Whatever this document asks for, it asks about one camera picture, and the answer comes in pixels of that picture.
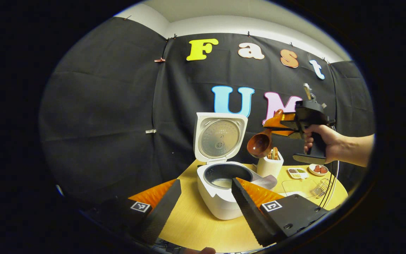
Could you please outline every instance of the white cup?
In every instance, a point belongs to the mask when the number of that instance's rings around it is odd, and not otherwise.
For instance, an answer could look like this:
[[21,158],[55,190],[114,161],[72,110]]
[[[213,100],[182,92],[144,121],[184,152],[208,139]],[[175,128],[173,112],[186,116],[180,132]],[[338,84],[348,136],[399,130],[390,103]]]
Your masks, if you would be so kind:
[[275,178],[278,178],[284,162],[280,152],[278,152],[278,158],[279,159],[268,159],[264,157],[259,159],[256,173],[261,177],[273,175]]

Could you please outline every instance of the small white dish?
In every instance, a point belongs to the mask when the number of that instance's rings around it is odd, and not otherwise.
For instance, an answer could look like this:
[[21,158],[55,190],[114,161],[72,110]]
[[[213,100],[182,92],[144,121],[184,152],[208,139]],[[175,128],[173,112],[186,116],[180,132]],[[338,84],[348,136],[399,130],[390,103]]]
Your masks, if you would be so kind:
[[310,164],[308,169],[309,172],[311,172],[313,175],[317,175],[317,176],[323,176],[326,175],[328,173],[328,168],[324,165],[319,165],[319,167],[321,167],[322,169],[325,169],[327,172],[325,173],[321,173],[321,172],[314,172],[314,169],[316,169],[317,164]]

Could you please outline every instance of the wall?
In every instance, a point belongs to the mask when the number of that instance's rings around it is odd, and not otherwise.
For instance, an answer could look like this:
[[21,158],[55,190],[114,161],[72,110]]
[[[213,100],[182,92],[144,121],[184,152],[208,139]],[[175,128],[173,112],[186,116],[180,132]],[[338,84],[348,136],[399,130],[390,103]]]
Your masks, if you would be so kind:
[[208,32],[247,34],[250,31],[252,36],[269,38],[288,44],[292,43],[295,47],[313,53],[320,58],[325,58],[330,63],[351,60],[350,56],[345,52],[341,54],[342,56],[334,52],[334,50],[340,52],[340,46],[336,42],[327,43],[332,48],[335,48],[332,50],[299,31],[261,19],[241,16],[204,16],[168,22],[158,11],[144,4],[134,5],[115,16],[129,17],[129,19],[149,27],[165,38],[173,37],[174,34],[177,36]]

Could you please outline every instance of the white plate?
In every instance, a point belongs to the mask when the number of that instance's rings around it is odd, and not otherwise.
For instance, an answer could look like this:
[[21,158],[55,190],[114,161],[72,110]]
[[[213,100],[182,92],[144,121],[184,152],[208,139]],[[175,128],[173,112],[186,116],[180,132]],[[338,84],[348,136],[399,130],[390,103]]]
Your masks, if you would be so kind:
[[317,164],[311,164],[308,167],[309,172],[313,173],[313,175],[323,176],[323,175],[326,175],[328,173],[328,169],[324,165],[319,165],[319,167],[324,167],[327,170],[327,173],[322,174],[322,173],[314,172],[314,169],[316,168],[316,166],[317,166]]

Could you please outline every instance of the clip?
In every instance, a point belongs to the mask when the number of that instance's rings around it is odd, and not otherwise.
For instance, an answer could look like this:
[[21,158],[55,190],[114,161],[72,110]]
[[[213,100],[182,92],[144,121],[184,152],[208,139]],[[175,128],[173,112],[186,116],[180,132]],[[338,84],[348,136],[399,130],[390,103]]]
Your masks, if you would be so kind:
[[166,61],[166,60],[165,60],[164,58],[155,60],[156,63],[165,62],[165,61]]

